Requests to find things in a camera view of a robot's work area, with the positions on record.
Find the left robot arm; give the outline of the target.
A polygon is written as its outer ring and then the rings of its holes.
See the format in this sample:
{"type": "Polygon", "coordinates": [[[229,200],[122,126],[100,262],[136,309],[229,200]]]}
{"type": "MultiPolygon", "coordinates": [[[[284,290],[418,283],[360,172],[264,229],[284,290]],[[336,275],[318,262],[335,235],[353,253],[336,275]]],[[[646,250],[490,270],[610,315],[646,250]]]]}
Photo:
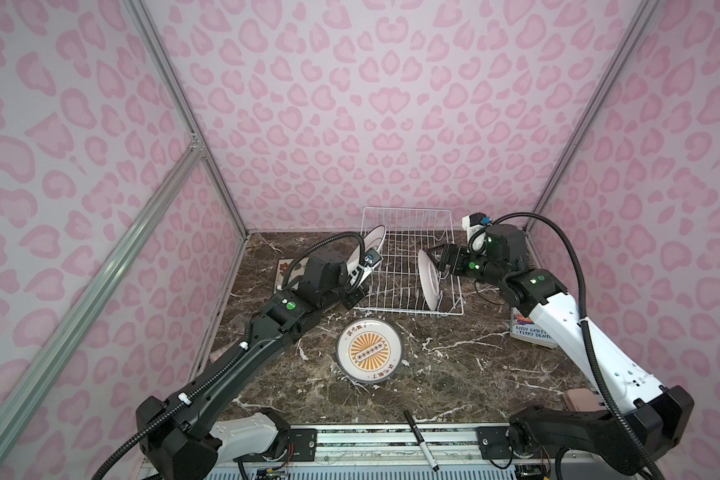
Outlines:
{"type": "Polygon", "coordinates": [[[136,413],[139,447],[161,479],[203,479],[222,460],[286,456],[290,425],[264,408],[229,427],[221,414],[274,360],[339,304],[351,309],[364,297],[363,282],[383,257],[378,248],[349,260],[323,252],[307,257],[303,274],[287,274],[282,287],[246,323],[243,338],[194,380],[160,401],[145,400],[136,413]]]}

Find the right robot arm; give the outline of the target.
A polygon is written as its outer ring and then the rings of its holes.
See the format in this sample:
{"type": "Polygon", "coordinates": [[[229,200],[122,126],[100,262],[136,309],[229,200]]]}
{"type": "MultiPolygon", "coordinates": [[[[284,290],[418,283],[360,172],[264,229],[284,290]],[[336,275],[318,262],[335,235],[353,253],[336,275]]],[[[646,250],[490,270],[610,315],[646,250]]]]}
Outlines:
{"type": "Polygon", "coordinates": [[[583,273],[572,295],[553,273],[531,266],[524,233],[512,224],[482,224],[468,245],[444,244],[425,256],[439,272],[497,288],[557,343],[602,400],[597,411],[523,409],[507,432],[513,451],[584,451],[622,475],[663,478],[658,461],[680,443],[695,402],[683,387],[667,387],[643,369],[590,319],[583,273]]]}

